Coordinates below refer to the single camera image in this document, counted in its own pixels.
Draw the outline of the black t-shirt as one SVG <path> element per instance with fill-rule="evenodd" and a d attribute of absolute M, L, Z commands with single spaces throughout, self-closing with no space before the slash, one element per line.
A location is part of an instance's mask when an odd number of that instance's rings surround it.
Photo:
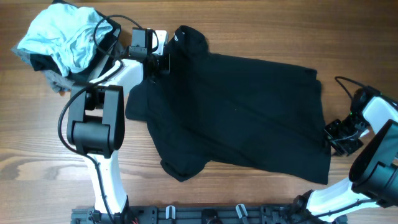
<path fill-rule="evenodd" d="M 214 54 L 189 26 L 164 52 L 169 73 L 130 91 L 126 117 L 146 123 L 166 173 L 183 182 L 216 161 L 328 183 L 316 70 Z"/>

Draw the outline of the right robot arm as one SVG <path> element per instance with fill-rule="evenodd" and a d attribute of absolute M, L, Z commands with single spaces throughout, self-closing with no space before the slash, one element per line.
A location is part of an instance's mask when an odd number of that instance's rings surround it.
<path fill-rule="evenodd" d="M 356 158 L 349 176 L 323 190 L 299 195 L 290 210 L 290 223 L 333 223 L 364 208 L 397 205 L 397 102 L 379 90 L 356 91 L 352 112 L 375 133 Z"/>

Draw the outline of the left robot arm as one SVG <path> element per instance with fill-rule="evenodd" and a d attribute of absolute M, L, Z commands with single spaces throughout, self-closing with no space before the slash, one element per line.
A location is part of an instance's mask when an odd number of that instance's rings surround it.
<path fill-rule="evenodd" d="M 68 117 L 71 151 L 83 156 L 95 193 L 87 223 L 133 223 L 119 169 L 119 149 L 125 134 L 124 97 L 153 70 L 166 71 L 163 58 L 169 35 L 165 30 L 135 28 L 127 58 L 104 75 L 75 84 L 62 115 Z"/>

